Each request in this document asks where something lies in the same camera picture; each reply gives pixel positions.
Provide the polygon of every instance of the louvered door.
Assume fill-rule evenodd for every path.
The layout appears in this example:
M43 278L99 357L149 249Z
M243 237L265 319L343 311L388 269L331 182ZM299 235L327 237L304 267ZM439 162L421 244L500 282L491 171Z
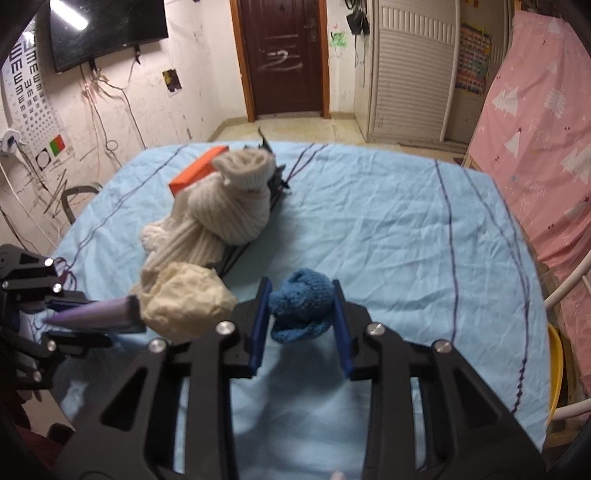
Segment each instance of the louvered door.
M378 0L369 136L443 140L455 84L456 0Z

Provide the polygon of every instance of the door frame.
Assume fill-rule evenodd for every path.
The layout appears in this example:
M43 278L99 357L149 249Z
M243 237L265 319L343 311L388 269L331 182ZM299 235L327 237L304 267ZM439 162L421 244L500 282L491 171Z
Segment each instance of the door frame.
M320 86L322 88L322 117L330 118L329 35L326 0L318 0L318 9L320 64L322 67L322 75L320 78ZM248 70L248 57L246 55L246 43L244 40L244 30L242 28L240 0L230 0L230 11L232 13L232 25L234 27L236 52L238 54L238 66L240 68L244 102L246 104L246 116L248 117L249 122L254 122L256 120L255 102L254 94L252 92L250 72Z

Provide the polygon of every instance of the bed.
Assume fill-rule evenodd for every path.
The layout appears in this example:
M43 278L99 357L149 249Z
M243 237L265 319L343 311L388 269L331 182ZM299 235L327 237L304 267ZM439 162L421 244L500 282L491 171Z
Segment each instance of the bed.
M453 339L541 448L549 403L543 298L526 244L491 179L387 151L271 146L287 171L300 156L304 168L263 234L224 277L232 293L253 298L263 275L277 285L299 267L338 278L348 300L405 339ZM96 300L126 294L145 260L140 229L168 215L168 181L210 147L152 149L121 169L55 252L65 286ZM39 338L43 316L27 321ZM60 367L52 393L75 426L154 336L117 336L112 349ZM326 480L333 471L358 478L369 384L345 381L330 333L285 346L268 339L265 349L259 375L232 384L241 478ZM420 466L416 388L413 399ZM182 471L182 428L176 451Z

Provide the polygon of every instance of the green drawing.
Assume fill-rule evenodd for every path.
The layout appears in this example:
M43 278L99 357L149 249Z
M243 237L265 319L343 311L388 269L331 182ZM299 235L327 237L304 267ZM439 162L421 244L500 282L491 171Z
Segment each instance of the green drawing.
M345 32L330 32L330 46L333 48L347 48Z

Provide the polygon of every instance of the pink curtain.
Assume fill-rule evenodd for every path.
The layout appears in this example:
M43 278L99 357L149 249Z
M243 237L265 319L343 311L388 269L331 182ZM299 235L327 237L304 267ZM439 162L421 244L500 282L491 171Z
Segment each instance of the pink curtain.
M513 27L469 154L563 281L591 248L591 58L557 18L518 11ZM591 297L579 284L561 306L591 392Z

